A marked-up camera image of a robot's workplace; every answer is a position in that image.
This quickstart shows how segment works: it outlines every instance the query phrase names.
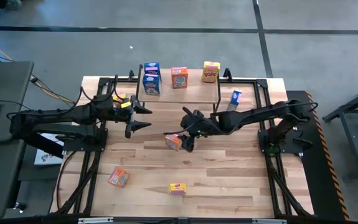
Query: gray floor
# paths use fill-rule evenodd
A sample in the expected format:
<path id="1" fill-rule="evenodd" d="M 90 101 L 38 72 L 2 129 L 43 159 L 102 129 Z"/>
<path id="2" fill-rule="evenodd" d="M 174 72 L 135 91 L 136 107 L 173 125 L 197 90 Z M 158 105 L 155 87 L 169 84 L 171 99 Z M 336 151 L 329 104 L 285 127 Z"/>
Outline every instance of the gray floor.
<path id="1" fill-rule="evenodd" d="M 0 11 L 0 25 L 257 28 L 252 0 L 23 2 L 22 11 Z M 358 30 L 358 0 L 259 0 L 259 4 L 265 29 Z M 358 35 L 267 34 L 266 44 L 273 76 L 284 78 L 288 90 L 311 91 L 320 116 L 358 93 Z M 76 99 L 84 75 L 127 75 L 145 61 L 159 61 L 167 68 L 202 68 L 204 60 L 219 61 L 236 77 L 266 77 L 258 34 L 0 31 L 0 49 L 14 60 L 33 60 L 34 73 L 71 99 Z M 66 107 L 32 85 L 24 103 L 38 109 Z M 355 171 L 339 120 L 323 123 L 323 130 L 337 175 Z M 349 215 L 358 221 L 358 181 L 339 181 Z M 26 183 L 30 190 L 20 197 L 35 206 L 31 215 L 47 212 L 50 198 L 45 192 L 54 187 L 51 182 L 42 187 L 33 180 Z"/>

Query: orange hazard stripe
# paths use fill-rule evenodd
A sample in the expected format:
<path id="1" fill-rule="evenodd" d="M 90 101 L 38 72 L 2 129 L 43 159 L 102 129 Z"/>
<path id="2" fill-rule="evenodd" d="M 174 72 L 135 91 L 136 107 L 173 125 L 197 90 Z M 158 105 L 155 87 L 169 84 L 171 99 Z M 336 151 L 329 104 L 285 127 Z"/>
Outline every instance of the orange hazard stripe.
<path id="1" fill-rule="evenodd" d="M 309 91 L 306 91 L 306 93 L 308 95 L 309 101 L 313 102 L 313 97 L 311 96 L 311 93 Z M 339 186 L 339 182 L 338 182 L 338 179 L 336 177 L 336 172 L 335 172 L 334 166 L 332 164 L 331 156 L 330 156 L 329 151 L 328 151 L 326 139 L 325 139 L 324 134 L 323 134 L 323 128 L 321 127 L 321 124 L 320 124 L 319 119 L 318 119 L 317 111 L 313 111 L 313 115 L 314 115 L 314 121 L 316 123 L 317 129 L 318 129 L 318 132 L 319 132 L 321 144 L 323 145 L 323 149 L 324 149 L 324 152 L 325 152 L 325 155 L 326 155 L 327 164 L 329 166 L 329 171 L 331 172 L 331 177 L 332 177 L 332 180 L 334 182 L 334 186 L 336 188 L 336 193 L 338 195 L 338 200 L 339 200 L 339 203 L 342 205 L 342 212 L 343 212 L 344 218 L 345 218 L 346 221 L 350 221 L 349 214 L 347 213 L 347 210 L 346 210 L 345 201 L 343 199 L 342 191 L 341 191 L 341 188 Z"/>

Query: blue cereal box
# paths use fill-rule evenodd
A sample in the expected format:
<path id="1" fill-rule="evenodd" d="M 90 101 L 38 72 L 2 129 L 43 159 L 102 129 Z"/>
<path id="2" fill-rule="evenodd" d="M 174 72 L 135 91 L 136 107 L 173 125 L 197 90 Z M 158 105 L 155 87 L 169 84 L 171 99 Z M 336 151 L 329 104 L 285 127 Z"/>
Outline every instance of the blue cereal box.
<path id="1" fill-rule="evenodd" d="M 234 90 L 233 94 L 231 95 L 230 103 L 227 107 L 228 111 L 233 111 L 237 109 L 237 106 L 240 104 L 241 94 L 242 93 L 240 91 Z"/>
<path id="2" fill-rule="evenodd" d="M 159 75 L 144 74 L 143 85 L 147 95 L 159 96 L 161 94 L 161 78 Z"/>
<path id="3" fill-rule="evenodd" d="M 161 76 L 161 68 L 159 67 L 159 62 L 144 63 L 144 73 Z"/>

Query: gray desk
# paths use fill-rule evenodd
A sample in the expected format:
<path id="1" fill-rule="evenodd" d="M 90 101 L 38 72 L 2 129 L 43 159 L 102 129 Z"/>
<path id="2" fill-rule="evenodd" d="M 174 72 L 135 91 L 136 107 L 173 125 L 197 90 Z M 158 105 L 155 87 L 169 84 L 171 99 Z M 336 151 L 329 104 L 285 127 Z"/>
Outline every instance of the gray desk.
<path id="1" fill-rule="evenodd" d="M 24 89 L 29 82 L 27 71 L 32 71 L 32 62 L 6 62 L 0 63 L 0 100 L 11 100 L 22 103 L 24 95 L 19 90 Z M 3 105 L 19 111 L 20 106 Z M 0 119 L 6 117 L 1 111 Z M 12 140 L 0 142 L 0 218 L 4 216 L 6 208 L 11 201 L 14 186 L 17 181 L 18 168 L 24 155 L 24 142 Z"/>

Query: wooden tabletop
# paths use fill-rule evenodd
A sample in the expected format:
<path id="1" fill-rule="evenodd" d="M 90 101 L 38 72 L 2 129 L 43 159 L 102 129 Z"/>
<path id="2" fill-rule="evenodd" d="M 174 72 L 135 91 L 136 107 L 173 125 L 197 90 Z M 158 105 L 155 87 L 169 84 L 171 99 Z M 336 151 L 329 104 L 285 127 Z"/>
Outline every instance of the wooden tabletop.
<path id="1" fill-rule="evenodd" d="M 140 76 L 140 88 L 138 99 L 140 102 L 165 102 L 165 103 L 217 103 L 219 95 L 217 82 L 204 83 L 201 81 L 201 69 L 188 69 L 187 88 L 173 89 L 170 68 L 162 68 L 161 95 L 147 95 L 143 85 L 143 74 Z"/>
<path id="2" fill-rule="evenodd" d="M 96 93 L 98 79 L 83 78 L 82 86 L 88 94 Z M 267 81 L 272 103 L 287 100 L 283 79 Z M 117 88 L 118 92 L 136 92 L 135 83 L 119 83 Z M 256 108 L 251 85 L 222 84 L 219 110 L 226 109 L 234 90 L 242 92 L 238 111 Z M 101 156 L 92 216 L 273 217 L 265 158 L 260 154 L 257 141 L 259 124 L 246 125 L 229 136 L 196 139 L 192 153 L 176 152 L 165 146 L 162 132 L 181 129 L 183 106 L 199 109 L 205 115 L 212 111 L 212 105 L 146 103 L 153 114 L 136 115 L 136 119 L 153 125 L 135 132 L 131 139 L 124 137 L 125 124 L 107 124 L 108 142 Z M 299 203 L 313 213 L 301 160 L 291 154 L 283 154 L 282 159 L 289 189 Z M 66 166 L 60 184 L 61 202 L 66 201 L 77 186 L 82 161 L 83 153 L 79 152 Z M 123 189 L 107 183 L 115 167 L 130 173 Z M 186 183 L 187 194 L 169 195 L 169 183 Z M 277 192 L 281 211 L 284 211 L 281 191 Z M 50 211 L 54 210 L 55 200 Z"/>

